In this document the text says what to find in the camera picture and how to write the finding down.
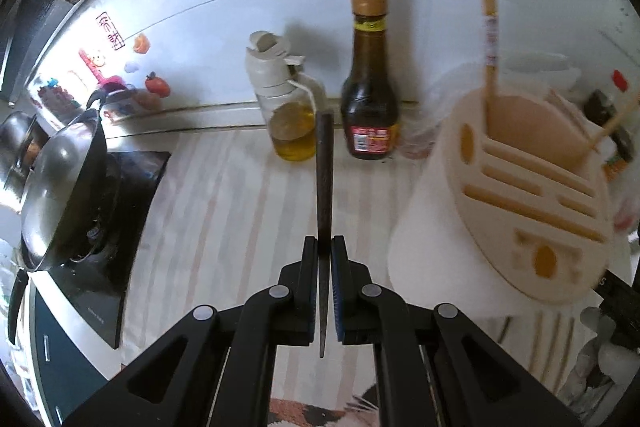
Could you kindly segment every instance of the black glass stove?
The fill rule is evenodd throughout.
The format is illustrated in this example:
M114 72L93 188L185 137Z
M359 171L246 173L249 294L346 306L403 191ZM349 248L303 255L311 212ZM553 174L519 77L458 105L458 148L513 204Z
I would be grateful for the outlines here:
M169 156L110 153L94 227L78 238L71 261L49 270L80 316L114 349L133 259Z

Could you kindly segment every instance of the oval hole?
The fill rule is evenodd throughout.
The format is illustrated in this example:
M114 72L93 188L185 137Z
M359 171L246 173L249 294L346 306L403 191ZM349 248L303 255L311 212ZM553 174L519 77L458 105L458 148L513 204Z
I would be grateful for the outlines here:
M474 131L468 123L460 129L460 157L467 165L474 158Z
M533 268L538 277L552 279L556 274L556 253L547 245L538 247L533 258Z

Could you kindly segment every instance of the patterned cloth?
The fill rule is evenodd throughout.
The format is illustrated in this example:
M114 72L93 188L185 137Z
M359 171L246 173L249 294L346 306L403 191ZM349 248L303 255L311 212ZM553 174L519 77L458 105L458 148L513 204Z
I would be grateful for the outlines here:
M335 136L333 232L345 236L350 257L366 263L375 282L390 287L389 238L424 161L399 155L356 160L342 131ZM144 149L145 137L136 137L136 146ZM316 233L315 168L314 160L277 158L265 130L179 134L132 270L124 363L193 307L244 303L276 283L282 266L300 259L305 235ZM339 411L371 387L370 347L338 344L333 320L330 313L324 359L317 345L278 349L274 398ZM479 326L553 392L590 338L573 317L550 312Z

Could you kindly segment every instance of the beige knife block top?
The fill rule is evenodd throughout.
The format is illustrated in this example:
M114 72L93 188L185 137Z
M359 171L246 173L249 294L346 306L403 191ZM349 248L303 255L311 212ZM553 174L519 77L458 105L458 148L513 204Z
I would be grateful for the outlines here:
M613 235L607 185L596 152L558 109L501 90L492 137L482 90L444 121L447 182L479 250L516 289L567 303L593 288L607 267Z

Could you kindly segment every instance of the countertop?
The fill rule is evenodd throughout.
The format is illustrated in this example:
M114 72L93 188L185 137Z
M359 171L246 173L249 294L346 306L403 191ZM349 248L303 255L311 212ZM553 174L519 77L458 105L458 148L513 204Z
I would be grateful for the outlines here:
M193 307L226 309L275 283L280 268L300 258L305 235L316 233L316 200L315 162L277 158L262 129L113 138L108 147L172 152L134 261L121 347L102 341L46 272L31 282L80 351L112 378ZM388 287L390 236L423 166L400 155L355 160L336 130L333 233ZM561 312L514 317L508 328L502 317L479 326L552 391L589 337L575 315ZM317 346L278 349L272 396L336 409L373 384L370 348L342 347L333 330L330 313L324 360Z

